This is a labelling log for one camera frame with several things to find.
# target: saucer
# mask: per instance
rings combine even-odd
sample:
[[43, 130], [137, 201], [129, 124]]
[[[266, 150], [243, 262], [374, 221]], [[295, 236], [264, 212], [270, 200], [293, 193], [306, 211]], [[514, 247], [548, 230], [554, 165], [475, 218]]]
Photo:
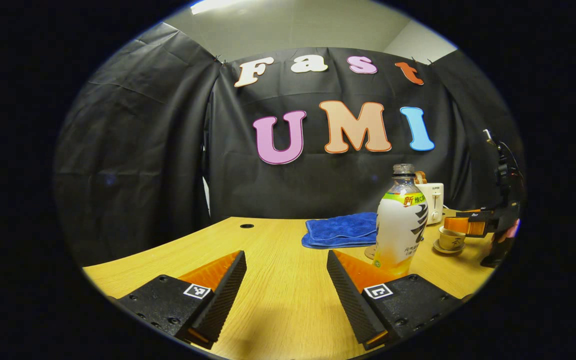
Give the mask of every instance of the saucer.
[[454, 254], [454, 253], [459, 253], [459, 251], [464, 250], [464, 248], [466, 248], [466, 243], [463, 243], [460, 247], [455, 248], [453, 250], [446, 250], [445, 248], [442, 248], [441, 246], [439, 246], [439, 239], [434, 240], [434, 243], [432, 243], [432, 246], [434, 246], [434, 248], [439, 251], [440, 253], [444, 253], [444, 254]]
[[372, 260], [375, 259], [375, 253], [377, 252], [377, 245], [368, 246], [364, 251], [363, 254], [366, 255], [366, 258]]

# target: ceiling light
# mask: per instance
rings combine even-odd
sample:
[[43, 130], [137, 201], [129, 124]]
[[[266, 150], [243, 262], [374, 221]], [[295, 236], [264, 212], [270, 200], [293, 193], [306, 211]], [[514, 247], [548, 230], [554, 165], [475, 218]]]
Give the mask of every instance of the ceiling light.
[[242, 0], [203, 0], [190, 6], [190, 12], [192, 12], [193, 15], [197, 15], [208, 10], [227, 7], [228, 5], [240, 2], [242, 2]]

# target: black cloth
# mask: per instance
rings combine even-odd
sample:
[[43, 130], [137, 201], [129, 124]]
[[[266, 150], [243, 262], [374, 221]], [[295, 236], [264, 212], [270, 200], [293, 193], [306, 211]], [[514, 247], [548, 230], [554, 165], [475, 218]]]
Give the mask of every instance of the black cloth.
[[[291, 71], [293, 59], [309, 54], [322, 56], [328, 69]], [[368, 57], [377, 73], [354, 73], [346, 61], [350, 56]], [[240, 64], [265, 57], [272, 57], [274, 63], [267, 65], [263, 75], [256, 75], [257, 82], [234, 87]], [[394, 65], [399, 62], [415, 68], [423, 85], [408, 80]], [[451, 64], [450, 59], [440, 66], [425, 65], [381, 52], [326, 47], [268, 52], [226, 64], [212, 90], [206, 115], [206, 178], [212, 221], [231, 216], [311, 219], [375, 212], [393, 184], [393, 165], [401, 163], [414, 164], [430, 182], [443, 183], [448, 207], [492, 206], [499, 193], [494, 173], [498, 156], [485, 142], [483, 130], [512, 119], [504, 117], [507, 110], [501, 105], [490, 105], [498, 104], [491, 86], [460, 88], [460, 76], [473, 77], [473, 66], [459, 63], [453, 68]], [[365, 102], [382, 104], [392, 149], [371, 152], [362, 146], [356, 151], [351, 146], [345, 153], [327, 153], [329, 123], [319, 104], [331, 100], [342, 101], [355, 117]], [[412, 134], [401, 107], [423, 110], [433, 150], [410, 148]], [[290, 136], [282, 117], [295, 110], [307, 114], [302, 122], [302, 154], [288, 164], [263, 162], [253, 122], [276, 117], [274, 146], [283, 150], [290, 145]], [[493, 129], [510, 127], [501, 124]]]
[[[325, 71], [295, 73], [294, 59], [321, 55]], [[355, 73], [350, 56], [378, 71]], [[240, 88], [240, 64], [273, 57], [258, 81]], [[422, 86], [395, 63], [415, 68]], [[342, 101], [355, 117], [366, 102], [384, 107], [392, 148], [350, 146], [327, 153], [329, 121], [319, 105]], [[423, 110], [434, 149], [410, 147], [401, 107]], [[276, 117], [274, 146], [290, 146], [286, 112], [303, 110], [303, 150], [288, 164], [258, 155], [253, 122]], [[375, 212], [394, 164], [411, 163], [444, 184], [444, 203], [491, 206], [498, 189], [493, 130], [520, 156], [508, 109], [485, 76], [454, 52], [425, 65], [352, 48], [298, 48], [226, 64], [160, 23], [115, 53], [83, 86], [66, 117], [54, 160], [54, 193], [64, 233], [83, 266], [153, 248], [227, 217], [329, 218]], [[350, 145], [344, 135], [344, 141]], [[210, 192], [210, 215], [202, 177]]]
[[199, 175], [221, 63], [160, 23], [90, 77], [57, 140], [54, 193], [73, 254], [100, 264], [210, 223]]

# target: wall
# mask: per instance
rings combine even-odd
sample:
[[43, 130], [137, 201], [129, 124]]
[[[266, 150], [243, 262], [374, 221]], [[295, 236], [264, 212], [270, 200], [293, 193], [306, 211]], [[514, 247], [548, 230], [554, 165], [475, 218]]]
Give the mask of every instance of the wall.
[[421, 23], [410, 20], [383, 52], [430, 64], [429, 59], [434, 62], [455, 50], [457, 47], [450, 41]]
[[409, 21], [372, 0], [248, 0], [165, 20], [227, 62], [292, 48], [382, 51]]

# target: wooden table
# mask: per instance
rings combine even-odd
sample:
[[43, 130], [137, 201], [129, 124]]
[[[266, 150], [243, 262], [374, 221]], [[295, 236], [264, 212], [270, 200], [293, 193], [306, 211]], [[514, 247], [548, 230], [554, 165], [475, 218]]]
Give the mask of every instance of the wooden table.
[[[451, 216], [454, 210], [444, 209]], [[241, 228], [253, 224], [252, 228]], [[432, 243], [441, 223], [428, 225], [410, 267], [449, 294], [462, 298], [486, 283], [493, 269], [480, 266], [491, 234], [466, 237], [466, 248], [445, 255]], [[247, 272], [210, 353], [224, 358], [345, 360], [366, 353], [326, 269], [328, 250], [302, 246], [304, 219], [231, 217], [162, 246], [84, 268], [106, 295], [120, 298], [160, 274], [177, 278], [237, 250]], [[371, 262], [366, 247], [339, 251]]]

